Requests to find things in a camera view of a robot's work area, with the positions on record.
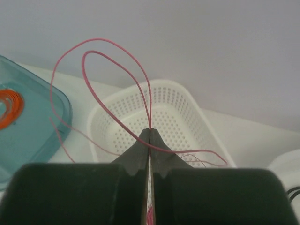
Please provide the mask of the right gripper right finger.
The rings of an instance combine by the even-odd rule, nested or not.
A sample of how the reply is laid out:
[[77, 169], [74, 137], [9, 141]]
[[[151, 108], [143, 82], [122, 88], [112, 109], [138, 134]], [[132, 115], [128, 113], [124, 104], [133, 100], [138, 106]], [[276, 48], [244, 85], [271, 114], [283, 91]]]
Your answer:
[[193, 168], [150, 132], [155, 225], [294, 225], [279, 178], [269, 170]]

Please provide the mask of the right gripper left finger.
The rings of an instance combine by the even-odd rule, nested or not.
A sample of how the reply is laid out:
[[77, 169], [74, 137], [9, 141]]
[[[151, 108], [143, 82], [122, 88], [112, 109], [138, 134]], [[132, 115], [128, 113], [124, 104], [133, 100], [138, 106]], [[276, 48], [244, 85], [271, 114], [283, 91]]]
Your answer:
[[146, 224], [149, 142], [144, 129], [111, 163], [23, 166], [1, 200], [1, 224]]

